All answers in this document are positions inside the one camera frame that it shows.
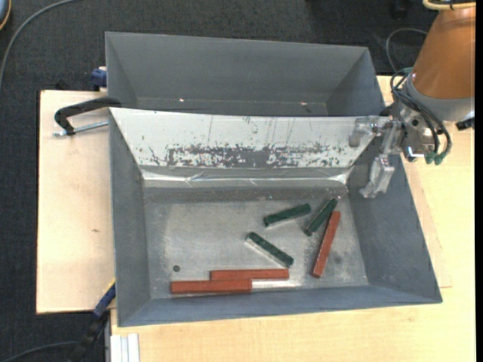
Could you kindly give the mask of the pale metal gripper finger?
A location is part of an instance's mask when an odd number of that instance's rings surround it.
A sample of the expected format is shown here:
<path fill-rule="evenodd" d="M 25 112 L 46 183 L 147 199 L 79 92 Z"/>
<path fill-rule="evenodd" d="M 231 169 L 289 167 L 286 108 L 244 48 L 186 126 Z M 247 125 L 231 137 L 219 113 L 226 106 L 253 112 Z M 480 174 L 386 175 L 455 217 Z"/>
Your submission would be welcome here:
<path fill-rule="evenodd" d="M 354 128 L 349 135 L 349 146 L 359 147 L 363 139 L 379 137 L 389 123 L 389 116 L 368 115 L 355 119 Z"/>
<path fill-rule="evenodd" d="M 375 198 L 379 194 L 385 194 L 394 172 L 395 168 L 388 156 L 377 156 L 371 164 L 368 183 L 359 193 L 363 198 Z"/>

